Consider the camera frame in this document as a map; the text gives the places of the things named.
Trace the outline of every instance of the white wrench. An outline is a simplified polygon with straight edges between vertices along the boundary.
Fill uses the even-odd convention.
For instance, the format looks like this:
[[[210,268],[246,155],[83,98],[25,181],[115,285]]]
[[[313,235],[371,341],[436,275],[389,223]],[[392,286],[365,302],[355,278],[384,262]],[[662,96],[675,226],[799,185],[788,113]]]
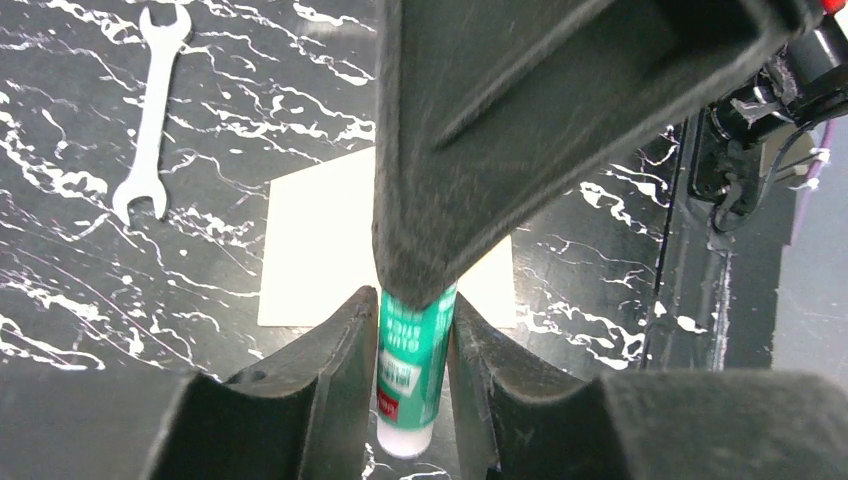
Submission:
[[[159,150],[162,142],[162,124],[168,104],[171,70],[183,42],[191,33],[191,17],[182,5],[177,9],[173,25],[154,26],[147,7],[141,12],[139,29],[150,47],[150,70],[144,91],[141,125],[138,127],[135,158],[126,180],[118,185],[112,195],[112,209],[125,225],[130,224],[129,204],[135,199],[149,197],[153,213],[162,219],[168,205],[168,193],[159,179]]]

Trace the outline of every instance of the beige square sheet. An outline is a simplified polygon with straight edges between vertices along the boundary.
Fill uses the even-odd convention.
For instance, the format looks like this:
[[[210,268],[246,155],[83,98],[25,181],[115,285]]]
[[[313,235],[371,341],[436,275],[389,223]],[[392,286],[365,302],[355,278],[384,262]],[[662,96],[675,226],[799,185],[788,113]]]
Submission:
[[[373,198],[373,148],[271,182],[259,325],[312,327],[357,288],[378,287]],[[472,267],[458,288],[492,325],[515,327],[510,237]]]

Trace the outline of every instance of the wrench head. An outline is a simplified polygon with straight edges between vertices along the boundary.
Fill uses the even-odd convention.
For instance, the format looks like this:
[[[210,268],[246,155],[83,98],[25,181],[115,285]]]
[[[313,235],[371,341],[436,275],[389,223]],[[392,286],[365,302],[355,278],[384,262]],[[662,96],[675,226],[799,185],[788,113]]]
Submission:
[[[171,25],[153,25],[150,21],[150,9],[144,7],[141,11],[138,28],[148,44],[182,42],[188,38],[191,33],[191,17],[188,10],[180,4],[175,4],[174,7],[177,10],[177,21]]]
[[[112,194],[112,210],[124,225],[130,226],[130,203],[139,198],[150,198],[153,201],[153,214],[158,220],[162,220],[168,208],[165,185],[158,178],[155,181],[136,182],[133,177],[129,177],[118,185]]]

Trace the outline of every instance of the wrench handle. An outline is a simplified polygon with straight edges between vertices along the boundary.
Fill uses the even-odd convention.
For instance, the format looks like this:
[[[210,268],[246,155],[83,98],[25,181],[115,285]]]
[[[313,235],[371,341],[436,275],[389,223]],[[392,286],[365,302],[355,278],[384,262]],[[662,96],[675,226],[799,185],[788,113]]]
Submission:
[[[162,127],[168,105],[171,72],[177,50],[150,49],[150,69],[144,89],[144,106],[138,127],[135,158],[131,173],[159,177],[159,153],[162,144]]]

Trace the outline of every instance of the green tube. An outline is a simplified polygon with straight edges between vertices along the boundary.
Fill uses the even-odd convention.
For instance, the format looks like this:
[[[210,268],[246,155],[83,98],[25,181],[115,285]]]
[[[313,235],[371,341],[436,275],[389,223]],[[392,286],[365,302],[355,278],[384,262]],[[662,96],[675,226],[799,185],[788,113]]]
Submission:
[[[383,291],[377,360],[377,440],[398,458],[430,445],[439,413],[456,285],[423,311]]]

